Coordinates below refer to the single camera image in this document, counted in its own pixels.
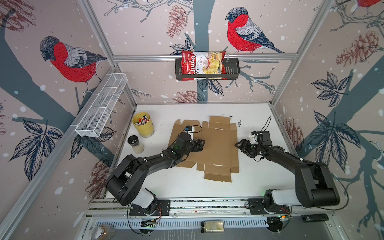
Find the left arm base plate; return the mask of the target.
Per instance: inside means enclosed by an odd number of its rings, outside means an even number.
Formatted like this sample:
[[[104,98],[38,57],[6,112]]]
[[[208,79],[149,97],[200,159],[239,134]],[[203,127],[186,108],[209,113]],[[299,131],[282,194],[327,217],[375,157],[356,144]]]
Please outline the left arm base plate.
[[[162,217],[169,216],[171,208],[170,200],[155,199],[147,208],[131,204],[130,217]]]

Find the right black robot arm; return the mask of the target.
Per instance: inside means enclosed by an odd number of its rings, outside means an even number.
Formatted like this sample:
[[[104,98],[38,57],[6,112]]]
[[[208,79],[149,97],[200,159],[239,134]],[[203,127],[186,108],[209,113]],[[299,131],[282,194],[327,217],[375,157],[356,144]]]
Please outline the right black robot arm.
[[[250,158],[262,156],[293,173],[294,196],[303,207],[327,207],[340,203],[332,173],[325,164],[300,159],[280,146],[252,145],[246,139],[236,143],[235,146]]]

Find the brown cardboard box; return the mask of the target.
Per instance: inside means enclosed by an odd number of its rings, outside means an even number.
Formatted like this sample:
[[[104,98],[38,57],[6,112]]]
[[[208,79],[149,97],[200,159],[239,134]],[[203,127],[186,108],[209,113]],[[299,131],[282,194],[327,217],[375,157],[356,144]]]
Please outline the brown cardboard box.
[[[229,117],[211,116],[208,122],[201,124],[197,120],[176,120],[174,123],[169,143],[176,140],[186,126],[195,128],[193,139],[205,141],[203,150],[190,153],[189,157],[178,164],[179,168],[197,167],[204,172],[206,180],[218,182],[231,182],[232,173],[239,172],[237,125],[231,123]]]

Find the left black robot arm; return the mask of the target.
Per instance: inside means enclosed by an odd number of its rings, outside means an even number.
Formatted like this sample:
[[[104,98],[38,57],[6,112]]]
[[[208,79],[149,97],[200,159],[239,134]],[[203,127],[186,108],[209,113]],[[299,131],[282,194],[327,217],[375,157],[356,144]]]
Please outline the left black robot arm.
[[[105,187],[122,206],[134,204],[143,209],[152,207],[156,196],[143,188],[146,177],[177,166],[185,161],[190,153],[201,152],[204,145],[204,140],[194,140],[189,133],[182,132],[160,154],[143,158],[127,155],[108,177]]]

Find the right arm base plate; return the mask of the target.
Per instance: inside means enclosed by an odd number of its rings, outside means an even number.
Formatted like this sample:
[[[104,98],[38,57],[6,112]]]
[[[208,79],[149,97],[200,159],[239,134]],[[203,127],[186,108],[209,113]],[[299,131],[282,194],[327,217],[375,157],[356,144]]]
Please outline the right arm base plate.
[[[273,201],[261,198],[248,199],[245,208],[250,211],[251,215],[291,215],[288,205],[277,205]]]

